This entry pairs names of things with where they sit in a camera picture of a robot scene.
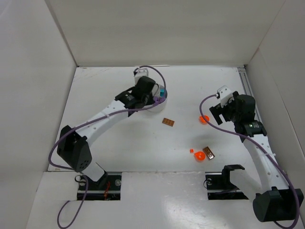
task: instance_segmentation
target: purple cord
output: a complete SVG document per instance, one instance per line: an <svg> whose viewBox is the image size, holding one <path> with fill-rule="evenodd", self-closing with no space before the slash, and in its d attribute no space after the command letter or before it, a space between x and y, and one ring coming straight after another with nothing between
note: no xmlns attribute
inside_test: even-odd
<svg viewBox="0 0 305 229"><path fill-rule="evenodd" d="M165 79L164 79L163 75L161 74L161 72L159 72L156 68L151 67L151 66L149 66L149 65L140 66L140 68L143 68L143 67L151 68L151 69L155 70L155 71L161 76L161 78L162 78L162 80L163 80L163 83L164 83L164 91L165 91L165 93L167 94ZM154 103L152 106L147 107L147 108L126 109L126 110L121 110L121 111L115 111L115 112L112 112L112 113L108 114L108 116L116 115L116 114L123 113L123 112L138 112L138 111L149 110L149 109L151 109L151 108L153 108L153 107L155 107L155 106L157 106L157 105L163 103L163 102L165 101L165 99L166 99L166 96L165 96L165 98L161 98L160 101L158 101L158 100L156 101L156 100L154 99L155 103ZM58 144L59 144L63 139L65 139L68 135L70 135L70 134L73 133L74 131L76 131L76 130L78 130L78 129L84 127L84 126L90 125L90 124L92 124L92 123L96 123L96 122L98 122L98 121L100 121L100 120L103 120L103 119L107 118L108 116L105 115L105 116L103 116L103 117L94 119L94 120L92 120L92 121L90 121L90 122L87 122L87 123L84 123L84 124L82 124L82 125L76 126L76 127L74 127L72 130L70 130L70 131L68 131L67 133L65 133L61 138L58 139L58 141L57 141L57 142L54 144L54 146L52 147L52 149L51 149L51 151L50 151L50 153L49 153L49 157L48 157L49 164L52 165L52 166L54 166L54 167L57 167L57 168L63 168L63 169L67 169L67 170L73 170L72 168L65 167L65 166L60 166L60 165L54 164L54 163L52 162L51 159L52 159L52 155L53 155L53 152L54 152L55 148L58 146ZM88 188L89 188L89 184L88 184L88 179L87 179L87 177L86 177L85 175L83 175L83 177L84 177L85 180L86 180L86 189L85 189L85 192L84 192L84 196L83 196L83 198L82 198L82 200L81 200L81 204L80 204L80 206L78 207L78 209L77 209L77 211L76 211L76 213L75 213L75 216L73 217L71 223L70 223L68 226L66 226L66 227L63 227L63 226L60 225L59 217L60 217L60 215L61 215L61 211L62 211L63 208L70 202L70 200L68 200L68 201L62 206L62 208L60 209L60 211L58 212L58 215L57 215L57 225L58 225L58 227L59 227L60 229L67 229L68 227L70 227L70 226L72 225L72 223L75 221L75 219L76 219L78 213L80 212L81 207L82 207L82 205L83 205L83 203L84 203L84 201L85 201L85 199L86 199L87 192L88 192Z"/></svg>
<svg viewBox="0 0 305 229"><path fill-rule="evenodd" d="M229 134L232 134L232 135L236 135L236 136L240 136L242 138L245 138L247 140L249 140L250 142L252 142L253 144L255 144L257 147L259 147L260 150L262 150L262 152L266 155L266 157L271 161L271 163L278 169L278 171L280 171L280 173L283 175L283 177L285 178L285 180L287 181L287 183L289 184L289 188L290 190L292 191L293 195L294 195L294 198L295 198L295 205L296 205L296 216L295 216L295 219L293 221L293 223L291 224L291 226L289 227L284 227L282 225L280 225L278 222L274 222L277 226L279 226L280 228L283 228L283 229L292 229L296 226L298 220L299 220L299 216L300 216L300 202L299 202L299 198L297 197L297 194L296 194L296 191L295 191L295 188L293 186L293 184L291 183L289 177L287 176L287 174L281 169L281 167L276 163L276 161L274 161L272 159L272 157L268 154L268 152L260 145L258 144L256 141L254 141L252 138L248 137L248 136L245 136L245 135L242 135L242 134L239 134L239 133L235 133L235 132L232 132L232 131L229 131L229 130L224 130L224 129L221 129L215 125L213 125L212 123L210 123L205 117L204 117L204 114L202 112L202 105L203 103L208 100L209 98L212 98L212 97L217 97L216 94L212 94L208 97L206 97L205 99L203 99L199 105L199 111L200 111L200 114L201 116L203 117L203 119L207 122L207 124L209 124L211 127L214 127L215 129L217 130L220 130L222 132L225 132L225 133L229 133Z"/></svg>

